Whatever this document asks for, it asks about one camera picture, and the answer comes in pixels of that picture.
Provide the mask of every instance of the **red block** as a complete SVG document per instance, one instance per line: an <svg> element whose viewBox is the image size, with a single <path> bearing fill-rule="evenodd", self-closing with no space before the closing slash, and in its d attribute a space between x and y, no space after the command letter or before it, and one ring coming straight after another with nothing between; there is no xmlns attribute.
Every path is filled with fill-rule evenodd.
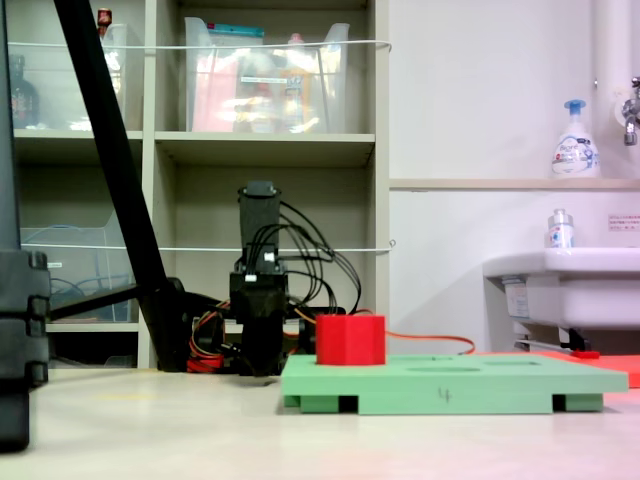
<svg viewBox="0 0 640 480"><path fill-rule="evenodd" d="M384 317L319 315L316 318L316 352L318 365L384 365Z"/></svg>

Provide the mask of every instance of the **pipe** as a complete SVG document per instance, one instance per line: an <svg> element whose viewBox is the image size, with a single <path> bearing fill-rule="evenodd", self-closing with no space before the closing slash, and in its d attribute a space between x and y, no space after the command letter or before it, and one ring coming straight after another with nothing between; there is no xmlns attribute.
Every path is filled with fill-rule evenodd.
<svg viewBox="0 0 640 480"><path fill-rule="evenodd" d="M598 79L592 123L603 176L636 177L629 171L637 163L630 161L634 149L625 146L625 131L620 125L624 120L622 106L632 97L632 1L593 0L592 5L594 70Z"/></svg>

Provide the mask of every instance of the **white sink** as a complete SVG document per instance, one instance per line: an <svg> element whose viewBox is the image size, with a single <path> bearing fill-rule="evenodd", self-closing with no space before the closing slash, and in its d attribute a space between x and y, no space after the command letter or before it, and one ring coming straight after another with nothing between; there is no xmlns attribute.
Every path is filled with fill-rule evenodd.
<svg viewBox="0 0 640 480"><path fill-rule="evenodd" d="M544 249L489 260L516 321L560 328L640 328L640 249Z"/></svg>

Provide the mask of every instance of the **plastic storage bin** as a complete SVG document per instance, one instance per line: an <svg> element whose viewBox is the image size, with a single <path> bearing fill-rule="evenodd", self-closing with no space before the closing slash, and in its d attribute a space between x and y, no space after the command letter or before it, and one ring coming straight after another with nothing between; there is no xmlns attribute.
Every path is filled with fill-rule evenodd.
<svg viewBox="0 0 640 480"><path fill-rule="evenodd" d="M187 50L188 131L345 132L345 45L215 48L202 20L185 24L187 45L203 47ZM326 41L347 40L348 30L336 24Z"/></svg>
<svg viewBox="0 0 640 480"><path fill-rule="evenodd" d="M141 130L144 51L118 48L133 45L140 40L125 24L111 25L103 39L125 127ZM9 54L15 128L91 130L66 48L10 45ZM16 88L23 94L15 94Z"/></svg>
<svg viewBox="0 0 640 480"><path fill-rule="evenodd" d="M53 225L46 228L22 228L20 235L25 250L37 250L47 255L51 273L52 307L133 282L126 250L29 246L34 244L123 247L124 240L115 213L104 228ZM79 314L69 321L135 322L137 308L133 307L132 301L122 302Z"/></svg>

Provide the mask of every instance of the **green board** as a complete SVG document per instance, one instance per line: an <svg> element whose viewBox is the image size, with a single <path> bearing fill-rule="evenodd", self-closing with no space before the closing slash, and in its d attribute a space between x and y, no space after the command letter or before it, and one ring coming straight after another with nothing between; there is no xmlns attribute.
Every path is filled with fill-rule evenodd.
<svg viewBox="0 0 640 480"><path fill-rule="evenodd" d="M542 355L389 355L373 367L316 365L293 355L281 378L285 407L361 415L597 412L626 392L626 373Z"/></svg>

